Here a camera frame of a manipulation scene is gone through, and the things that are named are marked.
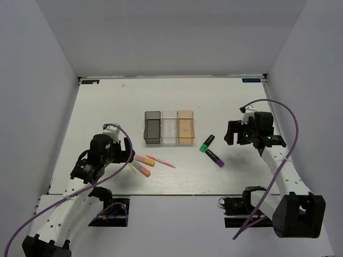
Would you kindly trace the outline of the orange marker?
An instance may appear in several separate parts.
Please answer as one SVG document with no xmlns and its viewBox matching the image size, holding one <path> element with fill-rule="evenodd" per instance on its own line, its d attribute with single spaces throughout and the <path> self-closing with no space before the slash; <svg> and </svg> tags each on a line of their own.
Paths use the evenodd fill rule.
<svg viewBox="0 0 343 257">
<path fill-rule="evenodd" d="M 135 155 L 134 156 L 134 160 L 143 164 L 146 164 L 148 166 L 153 167 L 155 165 L 155 161 L 150 159 L 150 158 L 146 158 L 140 155 Z"/>
<path fill-rule="evenodd" d="M 142 166 L 139 162 L 137 161 L 132 161 L 131 163 L 138 171 L 140 171 L 145 177 L 149 177 L 151 175 L 151 172 Z"/>
</svg>

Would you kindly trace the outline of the green cap black highlighter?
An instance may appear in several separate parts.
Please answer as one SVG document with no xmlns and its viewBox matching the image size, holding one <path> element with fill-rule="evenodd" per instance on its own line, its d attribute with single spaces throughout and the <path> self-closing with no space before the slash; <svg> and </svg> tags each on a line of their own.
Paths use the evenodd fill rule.
<svg viewBox="0 0 343 257">
<path fill-rule="evenodd" d="M 200 150 L 202 153 L 204 153 L 204 152 L 208 149 L 209 145 L 213 142 L 214 139 L 215 139 L 215 136 L 211 134 L 211 135 L 205 140 L 205 142 L 200 146 L 199 150 Z"/>
</svg>

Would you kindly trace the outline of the purple cap black highlighter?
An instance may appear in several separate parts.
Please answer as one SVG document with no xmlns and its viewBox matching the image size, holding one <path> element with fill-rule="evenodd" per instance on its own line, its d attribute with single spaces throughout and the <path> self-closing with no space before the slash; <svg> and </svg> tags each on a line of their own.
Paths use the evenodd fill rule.
<svg viewBox="0 0 343 257">
<path fill-rule="evenodd" d="M 225 165 L 225 163 L 211 150 L 207 149 L 205 151 L 205 154 L 220 168 Z"/>
</svg>

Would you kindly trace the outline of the pink thin pen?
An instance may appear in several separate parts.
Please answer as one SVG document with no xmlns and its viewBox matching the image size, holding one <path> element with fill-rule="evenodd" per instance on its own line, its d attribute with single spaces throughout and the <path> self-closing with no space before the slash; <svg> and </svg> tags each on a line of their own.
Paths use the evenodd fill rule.
<svg viewBox="0 0 343 257">
<path fill-rule="evenodd" d="M 156 158 L 156 157 L 154 157 L 154 156 L 151 156 L 151 155 L 146 155 L 146 157 L 148 157 L 149 159 L 152 159 L 152 160 L 154 160 L 154 161 L 156 161 L 156 162 L 159 162 L 159 163 L 161 163 L 161 164 L 163 164 L 163 165 L 166 165 L 166 166 L 168 166 L 168 167 L 171 167 L 171 168 L 176 168 L 176 166 L 174 166 L 173 164 L 171 164 L 171 163 L 169 163 L 169 162 L 166 162 L 166 161 L 163 161 L 163 160 L 161 160 L 161 159 L 159 159 L 159 158 Z"/>
</svg>

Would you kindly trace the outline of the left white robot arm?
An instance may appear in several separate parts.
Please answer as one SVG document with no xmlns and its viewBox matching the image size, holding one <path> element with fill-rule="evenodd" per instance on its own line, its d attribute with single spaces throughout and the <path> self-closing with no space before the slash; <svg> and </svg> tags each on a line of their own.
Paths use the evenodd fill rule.
<svg viewBox="0 0 343 257">
<path fill-rule="evenodd" d="M 71 256 L 72 242 L 100 213 L 113 208 L 111 190 L 101 187 L 103 175 L 110 164 L 125 167 L 133 161 L 135 152 L 129 137 L 125 148 L 114 132 L 93 136 L 89 149 L 78 157 L 70 173 L 67 188 L 43 226 L 34 236 L 27 236 L 22 248 L 25 256 Z"/>
</svg>

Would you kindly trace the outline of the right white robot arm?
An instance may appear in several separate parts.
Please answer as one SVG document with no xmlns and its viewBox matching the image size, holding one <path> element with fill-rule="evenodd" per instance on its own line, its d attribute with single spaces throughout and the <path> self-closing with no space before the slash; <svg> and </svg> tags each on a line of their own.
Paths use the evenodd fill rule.
<svg viewBox="0 0 343 257">
<path fill-rule="evenodd" d="M 246 187 L 241 198 L 224 198 L 227 215 L 250 215 L 257 211 L 271 220 L 279 238 L 318 238 L 326 203 L 304 184 L 291 160 L 282 136 L 274 134 L 269 112 L 247 112 L 242 120 L 231 120 L 224 137 L 228 145 L 252 144 L 273 175 L 279 195 L 265 195 L 262 186 Z"/>
</svg>

